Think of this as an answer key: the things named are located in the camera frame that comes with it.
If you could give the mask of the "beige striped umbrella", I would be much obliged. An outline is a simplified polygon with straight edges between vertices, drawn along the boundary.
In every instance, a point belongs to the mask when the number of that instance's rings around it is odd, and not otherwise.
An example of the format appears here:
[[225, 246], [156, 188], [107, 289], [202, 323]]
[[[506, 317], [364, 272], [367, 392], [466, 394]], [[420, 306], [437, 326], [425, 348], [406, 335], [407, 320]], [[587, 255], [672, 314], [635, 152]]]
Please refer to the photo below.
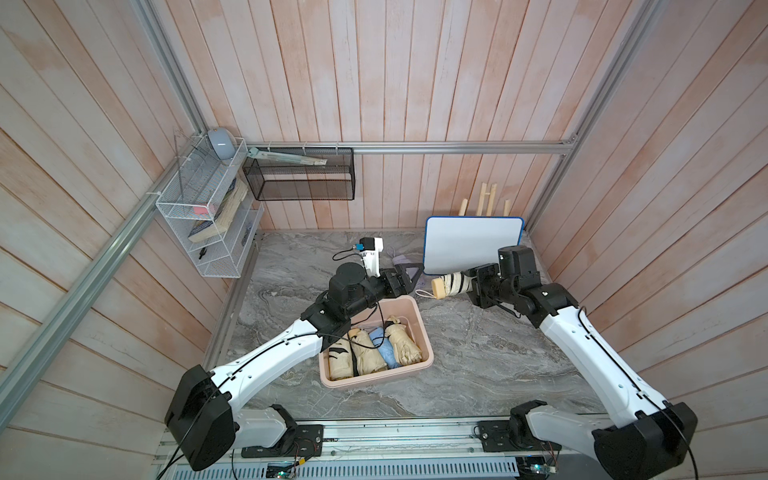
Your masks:
[[438, 276], [431, 281], [432, 295], [436, 299], [445, 299], [472, 292], [474, 280], [461, 272]]

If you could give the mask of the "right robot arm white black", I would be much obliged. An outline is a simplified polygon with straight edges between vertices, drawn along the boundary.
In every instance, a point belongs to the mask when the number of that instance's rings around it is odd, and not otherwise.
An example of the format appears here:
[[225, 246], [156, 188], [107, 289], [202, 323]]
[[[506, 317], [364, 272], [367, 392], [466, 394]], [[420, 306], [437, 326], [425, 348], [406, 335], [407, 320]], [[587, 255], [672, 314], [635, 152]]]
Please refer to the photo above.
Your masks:
[[543, 283], [530, 248], [503, 247], [497, 257], [497, 263], [466, 270], [472, 304], [527, 318], [568, 357], [605, 409], [598, 419], [584, 419], [528, 401], [511, 409], [505, 444], [516, 450], [558, 444], [596, 460], [613, 479], [652, 479], [693, 460], [694, 411], [644, 381], [565, 287]]

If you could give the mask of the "beige umbrella black stripes small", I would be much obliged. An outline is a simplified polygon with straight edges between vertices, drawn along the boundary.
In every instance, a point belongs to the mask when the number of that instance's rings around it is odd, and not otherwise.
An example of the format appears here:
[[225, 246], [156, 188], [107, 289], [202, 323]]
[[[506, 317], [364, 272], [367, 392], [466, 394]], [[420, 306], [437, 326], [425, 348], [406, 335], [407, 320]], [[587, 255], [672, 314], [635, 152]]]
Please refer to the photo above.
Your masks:
[[408, 335], [407, 325], [399, 317], [387, 318], [384, 333], [393, 348], [395, 361], [400, 366], [420, 363], [424, 359], [422, 350]]

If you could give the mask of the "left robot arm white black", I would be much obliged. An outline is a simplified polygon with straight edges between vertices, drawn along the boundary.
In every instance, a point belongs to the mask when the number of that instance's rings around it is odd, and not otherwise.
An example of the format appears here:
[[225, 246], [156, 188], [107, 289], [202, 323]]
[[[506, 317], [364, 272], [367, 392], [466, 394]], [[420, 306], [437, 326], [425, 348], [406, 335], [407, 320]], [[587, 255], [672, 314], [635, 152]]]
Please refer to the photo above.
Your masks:
[[177, 443], [171, 460], [185, 458], [194, 471], [236, 448], [287, 445], [295, 427], [280, 405], [253, 415], [243, 407], [295, 365], [328, 350], [351, 329], [354, 316], [379, 310], [384, 299], [411, 294], [420, 263], [384, 268], [371, 276], [357, 263], [340, 265], [327, 289], [280, 334], [242, 357], [211, 370], [195, 365], [179, 381], [165, 415]]

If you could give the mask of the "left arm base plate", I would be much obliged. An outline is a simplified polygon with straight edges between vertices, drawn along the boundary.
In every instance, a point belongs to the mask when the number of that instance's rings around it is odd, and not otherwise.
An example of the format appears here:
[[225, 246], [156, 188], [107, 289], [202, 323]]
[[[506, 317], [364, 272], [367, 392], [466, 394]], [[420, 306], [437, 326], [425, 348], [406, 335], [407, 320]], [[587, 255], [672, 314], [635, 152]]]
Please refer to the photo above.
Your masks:
[[247, 447], [241, 452], [243, 458], [312, 458], [322, 454], [324, 426], [307, 424], [291, 427], [273, 447]]

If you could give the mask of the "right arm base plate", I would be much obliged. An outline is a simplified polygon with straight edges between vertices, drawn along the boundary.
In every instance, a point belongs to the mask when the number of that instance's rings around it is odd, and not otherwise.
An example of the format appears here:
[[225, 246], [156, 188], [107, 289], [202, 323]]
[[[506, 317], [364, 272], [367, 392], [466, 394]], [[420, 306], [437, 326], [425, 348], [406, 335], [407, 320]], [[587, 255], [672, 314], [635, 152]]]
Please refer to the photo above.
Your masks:
[[508, 420], [483, 420], [475, 426], [475, 435], [486, 453], [529, 452], [550, 449], [559, 453], [562, 446], [539, 440], [533, 436], [524, 420], [511, 417]]

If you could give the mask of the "blue umbrella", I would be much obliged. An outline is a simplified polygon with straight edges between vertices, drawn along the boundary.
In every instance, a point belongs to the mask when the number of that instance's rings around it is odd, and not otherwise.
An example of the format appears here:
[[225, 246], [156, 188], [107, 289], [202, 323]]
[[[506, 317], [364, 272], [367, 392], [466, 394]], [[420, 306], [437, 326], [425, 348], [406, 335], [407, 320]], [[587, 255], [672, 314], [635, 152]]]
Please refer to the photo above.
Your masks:
[[382, 356], [384, 362], [389, 369], [399, 368], [400, 364], [397, 362], [394, 348], [390, 340], [386, 337], [385, 331], [382, 327], [376, 327], [369, 332], [369, 338], [374, 347]]

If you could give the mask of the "pink plastic storage box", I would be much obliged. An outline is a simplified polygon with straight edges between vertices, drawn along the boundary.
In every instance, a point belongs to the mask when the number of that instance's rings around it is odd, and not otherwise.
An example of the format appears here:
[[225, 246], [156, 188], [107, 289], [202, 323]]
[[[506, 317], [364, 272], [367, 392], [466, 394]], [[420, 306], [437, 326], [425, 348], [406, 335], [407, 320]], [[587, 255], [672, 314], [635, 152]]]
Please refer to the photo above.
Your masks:
[[377, 309], [368, 309], [352, 318], [352, 327], [365, 330], [368, 334], [376, 327], [385, 329], [388, 317], [399, 317], [406, 325], [411, 339], [420, 347], [424, 359], [420, 363], [399, 368], [387, 369], [378, 373], [362, 375], [357, 373], [356, 359], [354, 359], [354, 376], [352, 378], [332, 381], [328, 374], [328, 350], [319, 355], [320, 378], [328, 388], [346, 389], [361, 388], [374, 384], [380, 384], [395, 379], [413, 375], [421, 370], [429, 368], [434, 361], [434, 352], [430, 344], [427, 332], [422, 321], [416, 301], [410, 296], [401, 296], [396, 299], [384, 299], [378, 303]]

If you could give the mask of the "plain beige umbrella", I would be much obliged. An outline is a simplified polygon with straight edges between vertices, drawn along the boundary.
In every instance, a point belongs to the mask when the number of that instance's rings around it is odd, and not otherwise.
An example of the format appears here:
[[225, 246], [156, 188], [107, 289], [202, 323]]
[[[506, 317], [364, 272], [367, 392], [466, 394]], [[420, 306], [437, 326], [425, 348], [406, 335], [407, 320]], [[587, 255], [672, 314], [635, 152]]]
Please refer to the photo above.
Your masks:
[[360, 376], [388, 369], [386, 361], [365, 330], [353, 328], [349, 331], [348, 338], [356, 359], [357, 373]]

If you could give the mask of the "beige umbrella black band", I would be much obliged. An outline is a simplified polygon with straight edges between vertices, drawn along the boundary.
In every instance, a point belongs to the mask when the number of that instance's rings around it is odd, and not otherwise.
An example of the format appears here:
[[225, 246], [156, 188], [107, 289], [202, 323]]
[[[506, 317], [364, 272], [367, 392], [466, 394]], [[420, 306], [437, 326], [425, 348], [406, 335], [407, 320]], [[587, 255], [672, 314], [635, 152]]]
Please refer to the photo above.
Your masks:
[[332, 381], [354, 376], [353, 352], [348, 339], [342, 338], [329, 347], [328, 369], [328, 376]]

